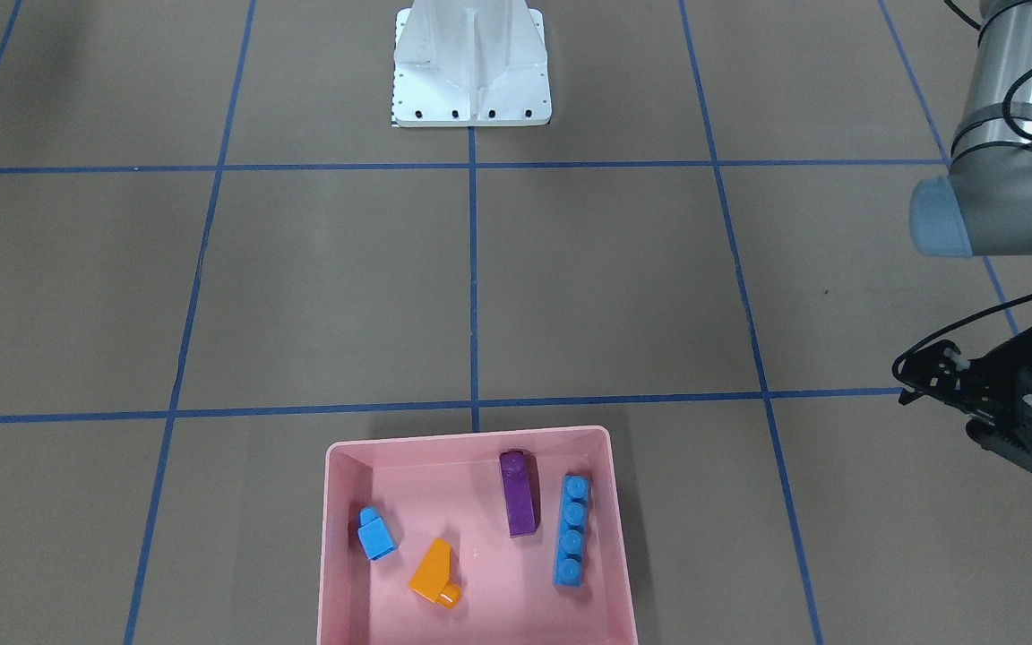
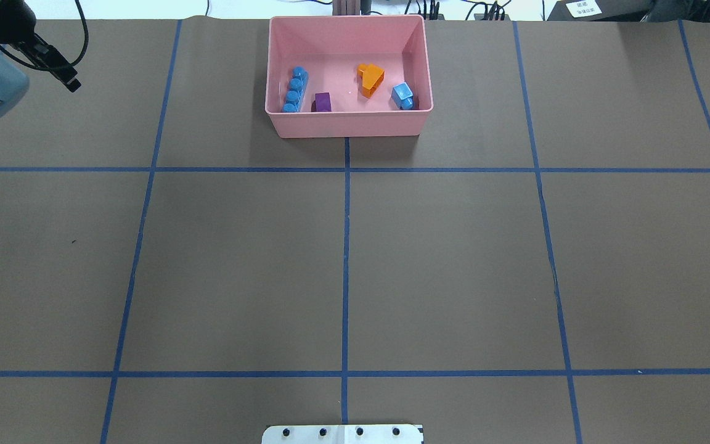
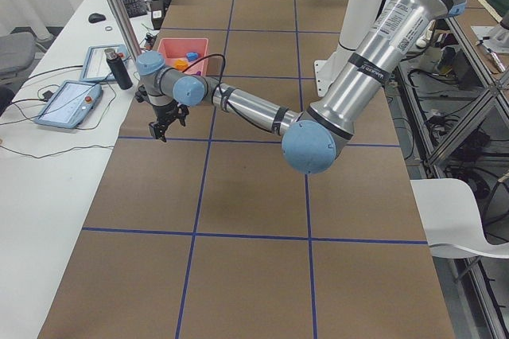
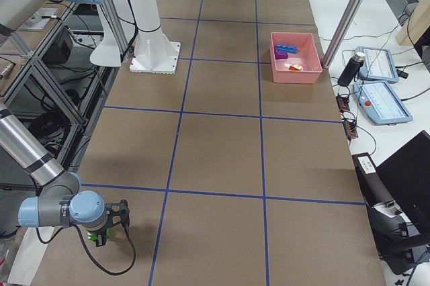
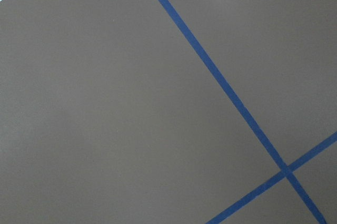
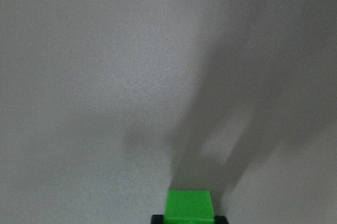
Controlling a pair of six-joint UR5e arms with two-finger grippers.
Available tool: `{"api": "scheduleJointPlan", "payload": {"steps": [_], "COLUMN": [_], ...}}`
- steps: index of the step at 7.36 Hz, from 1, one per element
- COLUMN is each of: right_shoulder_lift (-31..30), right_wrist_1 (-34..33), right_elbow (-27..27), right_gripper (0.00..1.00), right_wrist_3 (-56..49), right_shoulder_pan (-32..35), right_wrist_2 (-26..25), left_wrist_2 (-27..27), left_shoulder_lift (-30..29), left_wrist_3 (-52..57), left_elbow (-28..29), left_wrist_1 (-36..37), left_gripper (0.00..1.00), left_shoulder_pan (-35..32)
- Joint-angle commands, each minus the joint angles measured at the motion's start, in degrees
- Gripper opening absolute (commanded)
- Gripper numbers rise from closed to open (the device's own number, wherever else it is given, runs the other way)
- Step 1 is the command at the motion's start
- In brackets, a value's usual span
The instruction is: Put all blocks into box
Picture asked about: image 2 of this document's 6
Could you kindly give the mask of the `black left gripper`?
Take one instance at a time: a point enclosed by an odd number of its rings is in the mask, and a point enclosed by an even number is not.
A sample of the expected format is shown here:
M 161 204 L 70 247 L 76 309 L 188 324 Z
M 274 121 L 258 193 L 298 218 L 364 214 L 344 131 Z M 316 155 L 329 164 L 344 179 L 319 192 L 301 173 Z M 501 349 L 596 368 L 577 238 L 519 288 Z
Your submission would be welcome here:
M 51 52 L 50 45 L 36 33 L 36 14 L 25 1 L 0 1 L 0 46 L 20 51 L 31 62 L 41 62 L 68 92 L 81 87 L 75 67 L 59 52 Z

